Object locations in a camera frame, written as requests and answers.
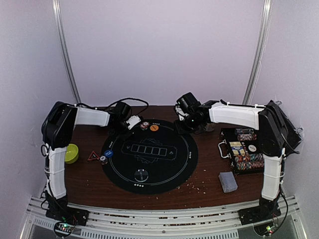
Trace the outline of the cream ceramic mug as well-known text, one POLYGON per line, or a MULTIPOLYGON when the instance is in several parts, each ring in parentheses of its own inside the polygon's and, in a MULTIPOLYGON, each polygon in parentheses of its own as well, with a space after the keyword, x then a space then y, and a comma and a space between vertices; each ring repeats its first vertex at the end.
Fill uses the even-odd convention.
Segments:
POLYGON ((213 132, 215 129, 215 124, 214 123, 207 123, 204 127, 203 130, 205 132, 213 132))

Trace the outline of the red poker chip stack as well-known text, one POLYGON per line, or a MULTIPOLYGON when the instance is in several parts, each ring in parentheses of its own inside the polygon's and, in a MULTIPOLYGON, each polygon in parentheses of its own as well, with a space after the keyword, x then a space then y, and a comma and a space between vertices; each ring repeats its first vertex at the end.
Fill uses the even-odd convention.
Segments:
POLYGON ((145 122, 143 122, 143 123, 140 124, 140 128, 141 128, 142 130, 147 130, 148 127, 149 127, 149 125, 150 125, 150 123, 147 122, 147 121, 145 121, 145 122))

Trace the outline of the blue small blind button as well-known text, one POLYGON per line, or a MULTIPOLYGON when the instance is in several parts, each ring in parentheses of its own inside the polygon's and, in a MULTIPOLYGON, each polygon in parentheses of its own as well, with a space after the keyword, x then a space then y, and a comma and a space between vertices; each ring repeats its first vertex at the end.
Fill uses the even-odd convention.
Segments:
POLYGON ((103 153, 103 155, 104 155, 106 158, 111 158, 111 157, 114 155, 114 153, 113 153, 112 150, 108 149, 108 150, 106 150, 106 151, 103 153))

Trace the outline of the orange big blind button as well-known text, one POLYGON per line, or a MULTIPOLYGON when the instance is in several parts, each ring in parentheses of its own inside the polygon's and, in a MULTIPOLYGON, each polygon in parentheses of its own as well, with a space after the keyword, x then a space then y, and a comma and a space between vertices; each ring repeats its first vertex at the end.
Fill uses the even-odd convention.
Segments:
POLYGON ((158 131, 158 130, 159 130, 159 126, 156 125, 156 124, 152 124, 152 125, 150 126, 150 130, 153 131, 153 132, 158 131))

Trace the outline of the clear black dealer button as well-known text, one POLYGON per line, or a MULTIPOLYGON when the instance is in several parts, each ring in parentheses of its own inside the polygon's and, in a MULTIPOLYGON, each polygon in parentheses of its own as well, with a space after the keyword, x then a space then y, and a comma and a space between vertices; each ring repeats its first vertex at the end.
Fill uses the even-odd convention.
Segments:
POLYGON ((146 182, 148 178, 149 178, 149 173, 145 169, 138 169, 134 173, 134 179, 137 182, 140 182, 140 183, 146 182))

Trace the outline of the grey card deck box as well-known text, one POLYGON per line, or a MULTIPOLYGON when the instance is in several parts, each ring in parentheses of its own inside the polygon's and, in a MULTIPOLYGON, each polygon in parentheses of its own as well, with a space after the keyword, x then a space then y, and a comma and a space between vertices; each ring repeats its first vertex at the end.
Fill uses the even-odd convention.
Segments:
POLYGON ((232 172, 221 172, 218 178, 224 193, 230 193, 238 189, 238 185, 232 172))

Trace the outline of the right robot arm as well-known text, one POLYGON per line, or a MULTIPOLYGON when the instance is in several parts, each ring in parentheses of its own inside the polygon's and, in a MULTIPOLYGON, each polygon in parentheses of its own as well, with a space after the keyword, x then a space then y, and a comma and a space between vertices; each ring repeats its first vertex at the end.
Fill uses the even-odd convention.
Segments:
POLYGON ((193 133, 210 123, 238 126, 234 131, 222 131, 235 171, 264 171, 259 205, 239 211, 242 224, 281 215, 278 199, 283 196, 281 184, 289 145, 289 121, 275 102, 245 106, 210 100, 201 104, 188 93, 176 101, 174 110, 178 115, 174 122, 178 134, 193 133))

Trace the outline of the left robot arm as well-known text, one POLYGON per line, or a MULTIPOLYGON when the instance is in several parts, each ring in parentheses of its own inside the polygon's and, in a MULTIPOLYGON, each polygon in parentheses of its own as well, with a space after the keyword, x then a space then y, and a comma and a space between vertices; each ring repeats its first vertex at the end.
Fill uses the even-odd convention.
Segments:
POLYGON ((86 224, 88 211, 68 206, 65 187, 65 156, 77 125, 111 127, 116 133, 128 136, 132 128, 142 122, 139 116, 129 116, 131 107, 117 102, 109 110, 56 102, 41 127, 45 156, 46 191, 48 202, 46 216, 69 224, 86 224))

